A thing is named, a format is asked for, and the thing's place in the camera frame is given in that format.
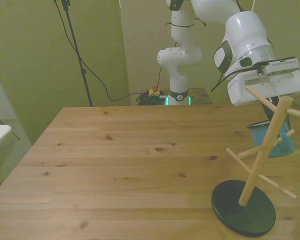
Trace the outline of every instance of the floor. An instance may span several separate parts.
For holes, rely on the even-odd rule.
[[[31,147],[31,143],[18,120],[2,120],[10,125],[12,130],[20,137],[10,135],[0,146],[0,182],[3,183],[16,165]]]

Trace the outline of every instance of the mug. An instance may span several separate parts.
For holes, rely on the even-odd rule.
[[[247,126],[251,132],[253,143],[256,147],[260,146],[264,141],[269,125],[270,121],[267,120]],[[289,130],[288,123],[285,121],[278,136],[281,137],[283,141],[272,149],[269,158],[284,157],[292,154],[295,151],[294,142],[292,141],[291,137],[287,136],[287,132]]]

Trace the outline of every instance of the wooden table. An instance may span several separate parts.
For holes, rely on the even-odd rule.
[[[225,149],[253,147],[259,104],[65,108],[0,187],[0,240],[242,240],[211,208],[225,180],[248,174]],[[262,240],[300,240],[300,119],[296,152],[259,180],[277,221]],[[245,161],[249,166],[253,158]]]

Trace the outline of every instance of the black round base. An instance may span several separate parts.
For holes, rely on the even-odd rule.
[[[247,237],[261,237],[275,225],[276,211],[270,199],[255,187],[247,206],[239,204],[244,181],[220,183],[212,193],[212,207],[219,220],[230,230]]]

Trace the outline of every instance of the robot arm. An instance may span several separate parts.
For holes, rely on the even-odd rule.
[[[170,105],[187,105],[188,76],[179,71],[180,67],[193,66],[202,59],[202,51],[195,44],[193,28],[195,13],[190,1],[167,0],[172,9],[171,36],[180,47],[169,47],[158,53],[157,60],[160,66],[169,74],[170,91],[168,102]]]
[[[189,0],[166,0],[178,11]],[[225,25],[225,36],[214,62],[225,74],[235,106],[257,99],[246,91],[251,86],[265,98],[300,92],[300,65],[295,57],[277,59],[267,32],[256,13],[241,12],[233,0],[191,0],[196,15],[205,22]]]

